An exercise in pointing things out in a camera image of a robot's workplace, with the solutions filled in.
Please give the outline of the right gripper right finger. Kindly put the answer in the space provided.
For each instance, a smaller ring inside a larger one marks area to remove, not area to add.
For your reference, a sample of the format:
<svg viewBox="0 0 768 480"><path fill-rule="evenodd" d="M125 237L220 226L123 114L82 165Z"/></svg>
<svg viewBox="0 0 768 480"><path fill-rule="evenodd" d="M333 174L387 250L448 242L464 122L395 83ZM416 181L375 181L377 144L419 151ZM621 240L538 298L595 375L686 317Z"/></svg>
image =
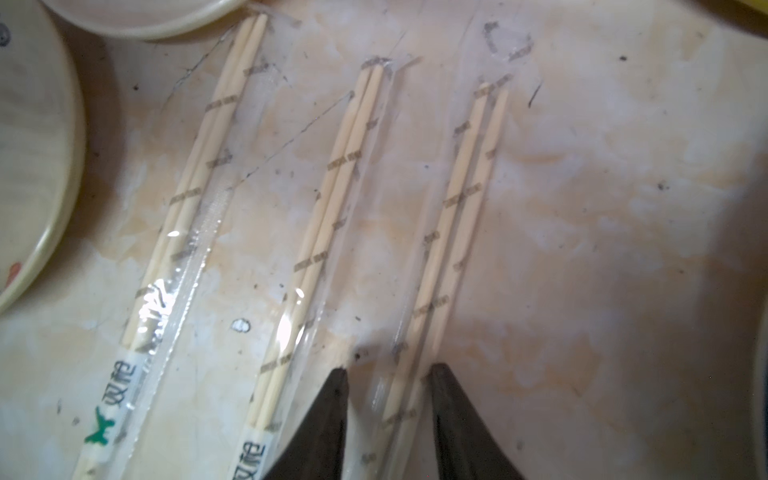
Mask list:
<svg viewBox="0 0 768 480"><path fill-rule="evenodd" d="M428 385L441 479L524 478L494 440L447 364L431 366Z"/></svg>

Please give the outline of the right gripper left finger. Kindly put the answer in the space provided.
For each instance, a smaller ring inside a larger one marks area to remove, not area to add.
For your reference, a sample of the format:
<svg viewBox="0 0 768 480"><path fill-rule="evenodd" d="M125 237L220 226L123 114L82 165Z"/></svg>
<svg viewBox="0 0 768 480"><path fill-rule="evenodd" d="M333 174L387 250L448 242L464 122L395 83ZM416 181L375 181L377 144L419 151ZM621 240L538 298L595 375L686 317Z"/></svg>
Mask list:
<svg viewBox="0 0 768 480"><path fill-rule="evenodd" d="M348 398L347 370L335 368L329 373L293 438L263 478L341 479Z"/></svg>

